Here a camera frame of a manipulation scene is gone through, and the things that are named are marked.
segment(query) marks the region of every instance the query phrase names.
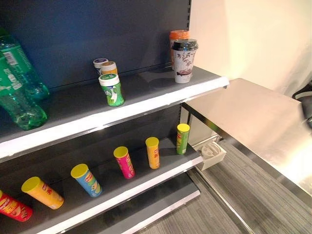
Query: pink pringles can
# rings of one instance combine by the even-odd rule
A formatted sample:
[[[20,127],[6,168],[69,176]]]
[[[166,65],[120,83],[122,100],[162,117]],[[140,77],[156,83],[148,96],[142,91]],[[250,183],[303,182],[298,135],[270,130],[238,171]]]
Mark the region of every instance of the pink pringles can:
[[[126,179],[131,179],[135,176],[135,171],[129,156],[127,147],[119,146],[114,150],[114,156],[119,164],[123,176]]]

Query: white shelf edge strip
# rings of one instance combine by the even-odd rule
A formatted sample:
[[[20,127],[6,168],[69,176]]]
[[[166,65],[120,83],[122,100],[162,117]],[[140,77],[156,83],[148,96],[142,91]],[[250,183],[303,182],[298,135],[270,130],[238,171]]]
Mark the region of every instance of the white shelf edge strip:
[[[147,225],[153,223],[154,221],[158,220],[159,218],[165,216],[166,214],[170,213],[171,211],[175,210],[176,208],[182,206],[183,204],[185,204],[186,202],[194,199],[195,197],[200,195],[200,191],[197,190],[196,192],[193,192],[192,194],[186,196],[185,198],[181,199],[180,201],[177,201],[176,203],[168,206],[167,208],[165,208],[164,210],[156,213],[155,215],[147,218],[146,220],[136,224],[135,226],[133,226],[132,228],[128,229],[127,231],[123,232],[122,234],[132,234],[135,233],[139,230],[141,230],[142,228],[146,227]]]
[[[140,184],[134,188],[131,188],[131,189],[115,196],[114,198],[111,198],[107,201],[104,201],[103,203],[101,203],[95,207],[92,207],[92,208],[90,208],[90,209],[88,209],[88,210],[86,210],[86,211],[84,211],[84,212],[82,212],[76,216],[73,216],[73,217],[71,217],[71,218],[69,218],[63,222],[60,222],[60,223],[58,223],[58,224],[56,224],[50,228],[47,228],[43,231],[40,231],[37,234],[57,234],[63,230],[66,230],[66,229],[68,229],[68,228],[70,228],[70,227],[72,227],[72,226],[74,226],[80,222],[83,222],[84,220],[86,220],[90,217],[93,217],[93,216],[99,214],[100,212],[105,211],[108,208],[111,208],[111,207],[113,207],[113,206],[115,206],[115,205],[117,205],[117,204],[119,204],[119,203],[121,203],[121,202],[123,202],[123,201],[125,201],[125,200],[127,200],[127,199],[129,199],[129,198],[131,198],[131,197],[133,197],[133,196],[157,185],[157,184],[159,184],[160,182],[162,182],[168,178],[171,178],[171,177],[173,177],[173,176],[175,176],[175,175],[199,164],[202,161],[203,161],[202,157],[199,156],[199,157],[197,157],[193,160],[190,160],[190,161],[188,161],[188,162],[186,162],[186,163],[184,163],[184,164],[182,164],[176,168],[171,169],[170,171],[167,171],[167,172],[165,172],[159,176],[156,176],[153,179],[150,179],[150,180],[144,182],[143,184]]]
[[[127,106],[93,114],[65,124],[18,137],[13,140],[0,143],[0,159],[13,156],[18,152],[31,149],[48,142],[82,132],[93,132],[104,129],[109,123],[135,116],[159,107],[170,105],[178,101],[208,92],[210,90],[229,85],[226,77],[219,77],[207,82],[195,84],[178,91],[150,98]]]

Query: white plastic holder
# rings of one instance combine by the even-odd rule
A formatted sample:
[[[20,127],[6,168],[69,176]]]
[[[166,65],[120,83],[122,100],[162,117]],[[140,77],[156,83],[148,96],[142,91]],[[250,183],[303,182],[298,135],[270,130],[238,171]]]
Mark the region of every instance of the white plastic holder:
[[[203,162],[199,163],[197,167],[204,171],[207,168],[221,162],[224,159],[226,151],[219,146],[216,142],[208,142],[199,151],[203,157]]]

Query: gray carpet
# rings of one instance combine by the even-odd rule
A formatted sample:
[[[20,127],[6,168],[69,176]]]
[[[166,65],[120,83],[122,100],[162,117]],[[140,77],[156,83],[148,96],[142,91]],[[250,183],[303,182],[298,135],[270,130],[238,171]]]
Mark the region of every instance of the gray carpet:
[[[203,173],[256,234],[312,234],[312,211],[226,141],[224,160]],[[232,234],[241,233],[235,222],[194,174],[199,198],[161,218],[139,234]]]

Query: blue pringles can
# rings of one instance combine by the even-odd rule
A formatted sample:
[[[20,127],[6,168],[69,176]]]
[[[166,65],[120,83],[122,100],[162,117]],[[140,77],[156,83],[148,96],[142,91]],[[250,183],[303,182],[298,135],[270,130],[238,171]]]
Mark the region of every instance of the blue pringles can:
[[[101,194],[102,188],[86,164],[75,166],[70,175],[78,181],[91,197],[97,197]]]

